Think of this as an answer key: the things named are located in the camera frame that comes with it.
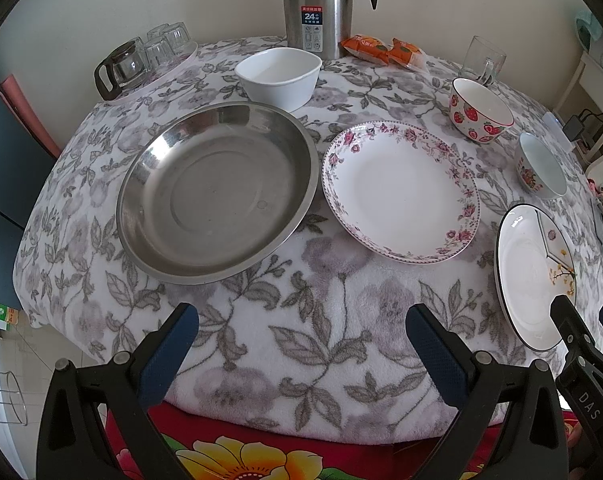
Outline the black rimmed ginkgo plate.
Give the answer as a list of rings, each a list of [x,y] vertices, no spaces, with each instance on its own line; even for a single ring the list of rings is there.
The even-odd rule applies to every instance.
[[[561,342],[551,303],[557,296],[576,298],[574,260],[559,227],[538,207],[516,205],[502,218],[495,288],[505,317],[527,348],[547,352]]]

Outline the pale blue floral bowl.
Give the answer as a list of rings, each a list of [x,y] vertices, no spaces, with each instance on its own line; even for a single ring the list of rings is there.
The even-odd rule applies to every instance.
[[[522,132],[517,140],[516,173],[525,190],[542,198],[553,200],[567,192],[564,171],[549,148],[531,133]]]

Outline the floral rimmed white plate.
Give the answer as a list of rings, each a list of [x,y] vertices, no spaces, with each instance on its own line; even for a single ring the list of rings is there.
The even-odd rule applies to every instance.
[[[401,263],[447,261],[479,228],[472,170],[444,140],[403,122],[364,122],[338,133],[324,153],[321,181],[343,228]]]

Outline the strawberry pattern bowl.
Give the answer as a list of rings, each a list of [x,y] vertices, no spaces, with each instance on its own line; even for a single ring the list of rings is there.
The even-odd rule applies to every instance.
[[[488,144],[514,125],[514,116],[504,102],[479,82],[457,77],[451,84],[449,118],[469,140]]]

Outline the large stainless steel basin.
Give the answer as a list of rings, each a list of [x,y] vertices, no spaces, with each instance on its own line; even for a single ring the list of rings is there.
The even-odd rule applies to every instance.
[[[262,262],[315,197],[319,157],[280,108],[205,106],[168,124],[131,162],[116,207],[126,255],[158,281],[219,282]]]

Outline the white square bowl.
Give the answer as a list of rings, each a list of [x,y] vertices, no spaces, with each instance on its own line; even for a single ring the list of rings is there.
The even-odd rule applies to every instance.
[[[307,104],[315,92],[322,60],[295,48],[272,48],[236,65],[248,99],[291,113]]]

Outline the white power strip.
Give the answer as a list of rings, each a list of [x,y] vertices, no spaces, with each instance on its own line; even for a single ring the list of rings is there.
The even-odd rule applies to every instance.
[[[563,125],[552,112],[546,112],[542,117],[544,125],[549,129],[551,135],[561,146],[562,150],[570,153],[574,148],[574,143],[567,139],[563,131]]]

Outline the black charger plug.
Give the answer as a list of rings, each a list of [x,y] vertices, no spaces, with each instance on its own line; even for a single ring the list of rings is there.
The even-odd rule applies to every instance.
[[[585,124],[583,120],[577,116],[573,115],[571,118],[565,122],[563,127],[563,133],[567,137],[568,141],[575,142],[579,136],[585,131]]]

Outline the white shelf unit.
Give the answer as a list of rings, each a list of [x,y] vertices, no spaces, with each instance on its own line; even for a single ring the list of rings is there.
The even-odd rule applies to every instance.
[[[552,112],[562,125],[573,116],[581,120],[583,133],[574,144],[583,166],[603,156],[603,68],[587,51]]]

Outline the clear glass mug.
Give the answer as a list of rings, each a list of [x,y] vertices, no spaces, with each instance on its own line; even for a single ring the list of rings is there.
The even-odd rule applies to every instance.
[[[466,51],[459,76],[490,87],[497,81],[506,59],[507,53],[495,44],[483,37],[474,36]]]

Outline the floral grey tablecloth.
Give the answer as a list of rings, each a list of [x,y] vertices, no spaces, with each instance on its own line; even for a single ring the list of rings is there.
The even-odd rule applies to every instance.
[[[125,254],[116,202],[136,156],[164,125],[192,110],[239,99],[236,64],[277,47],[277,37],[202,44],[157,88],[122,104],[96,105],[68,141],[27,222],[14,263],[18,299],[34,325],[49,325],[98,361],[130,351],[180,302],[201,328],[169,391],[183,411],[352,443],[443,434],[454,412],[441,402],[405,336],[405,312],[426,304],[474,350],[504,364],[536,359],[504,317],[493,274],[504,214],[529,201],[516,175],[517,137],[548,143],[567,177],[565,196],[544,204],[567,241],[577,307],[603,351],[603,255],[579,162],[544,123],[545,107],[506,84],[495,93],[515,117],[487,146],[463,138],[448,117],[458,67],[434,58],[426,74],[356,58],[326,63],[298,110],[319,150],[369,120],[416,124],[444,140],[474,172],[481,222],[469,248],[436,266],[369,252],[317,196],[298,230],[271,256],[218,284],[164,285]]]

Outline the orange snack packet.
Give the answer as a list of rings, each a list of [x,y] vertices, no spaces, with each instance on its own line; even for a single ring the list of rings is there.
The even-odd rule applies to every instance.
[[[427,55],[414,44],[398,38],[393,39],[388,58],[390,62],[411,70],[426,70]]]
[[[375,65],[389,63],[388,48],[383,41],[363,35],[351,36],[341,42],[341,47],[350,55]]]

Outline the round tray under glasses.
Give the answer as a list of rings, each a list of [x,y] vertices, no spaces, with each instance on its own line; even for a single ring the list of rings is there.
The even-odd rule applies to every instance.
[[[174,78],[180,70],[185,70],[192,65],[198,55],[198,43],[191,40],[186,47],[186,50],[167,64],[164,64],[155,70],[147,70],[131,88],[125,88],[114,99],[102,98],[101,101],[110,105],[119,105],[132,102],[141,96],[146,96],[151,91],[157,89],[161,84]]]

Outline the upturned glass cups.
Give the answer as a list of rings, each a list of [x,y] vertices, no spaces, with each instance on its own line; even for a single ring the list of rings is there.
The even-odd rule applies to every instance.
[[[149,70],[157,70],[179,56],[190,55],[193,49],[190,32],[183,22],[161,24],[151,29],[142,47]]]

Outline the stainless steel thermos jug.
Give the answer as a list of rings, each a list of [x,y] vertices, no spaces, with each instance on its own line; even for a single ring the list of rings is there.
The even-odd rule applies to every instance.
[[[351,37],[352,0],[283,0],[288,47],[324,61],[345,55],[341,43]]]

